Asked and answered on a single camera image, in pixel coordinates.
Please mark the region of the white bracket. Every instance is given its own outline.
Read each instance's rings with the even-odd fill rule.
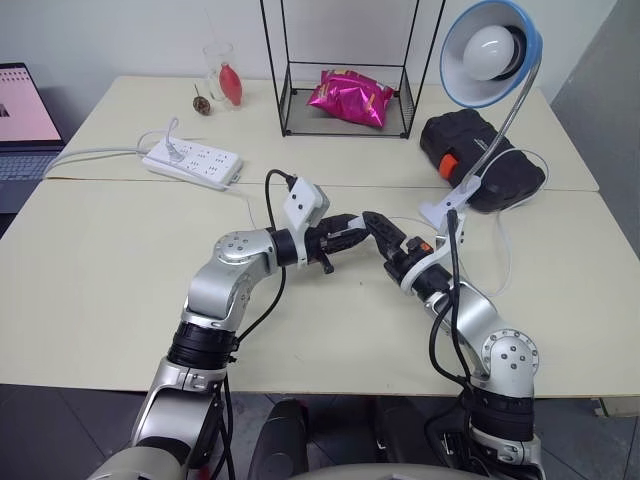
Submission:
[[[307,264],[304,234],[309,227],[315,227],[320,223],[329,205],[329,198],[320,187],[298,177],[284,202],[289,232],[298,254],[298,268]]]
[[[427,202],[421,204],[419,207],[420,215],[439,233],[445,231],[447,226],[447,212],[452,208],[458,212],[464,210],[467,200],[476,193],[476,190],[480,188],[481,184],[482,180],[480,177],[476,175],[472,176],[466,185],[463,183],[458,185],[437,205]]]

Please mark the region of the light bulb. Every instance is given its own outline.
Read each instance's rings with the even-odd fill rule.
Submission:
[[[513,37],[499,25],[478,30],[467,42],[462,64],[475,80],[491,80],[507,68],[513,57]]]

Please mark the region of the laptop keyboard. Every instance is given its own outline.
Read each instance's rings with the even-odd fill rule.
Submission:
[[[44,169],[57,155],[0,157],[0,180],[41,180]]]

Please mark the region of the laptop screen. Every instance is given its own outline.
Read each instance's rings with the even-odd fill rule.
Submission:
[[[20,65],[0,65],[0,142],[62,140],[29,71]]]

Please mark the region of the lamp arm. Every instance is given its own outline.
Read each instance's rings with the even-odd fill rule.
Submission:
[[[460,182],[460,184],[462,185],[463,192],[466,191],[467,189],[467,185],[469,184],[469,179],[473,175],[475,175],[476,172],[480,170],[480,168],[482,168],[482,166],[486,163],[487,160],[489,160],[489,158],[495,151],[496,147],[500,144],[505,134],[507,133],[507,130],[511,126],[511,123],[513,123],[513,119],[516,117],[516,114],[518,113],[518,111],[520,110],[520,107],[524,103],[524,99],[527,98],[527,95],[529,94],[529,90],[531,90],[531,87],[533,86],[533,81],[535,80],[536,75],[538,74],[538,69],[540,68],[541,61],[542,61],[542,52],[538,54],[538,58],[536,58],[535,63],[531,67],[531,70],[529,70],[529,73],[527,74],[527,79],[524,82],[522,90],[520,90],[520,93],[518,94],[518,98],[516,98],[516,101],[513,104],[513,107],[511,107],[511,111],[509,112],[509,115],[507,115],[507,118],[502,124],[502,127],[500,127],[498,134],[495,136],[495,138],[493,139],[489,147],[487,147],[487,149],[484,151],[484,153],[478,159],[478,161],[473,164],[473,166],[469,169],[466,175],[462,178],[462,181]]]

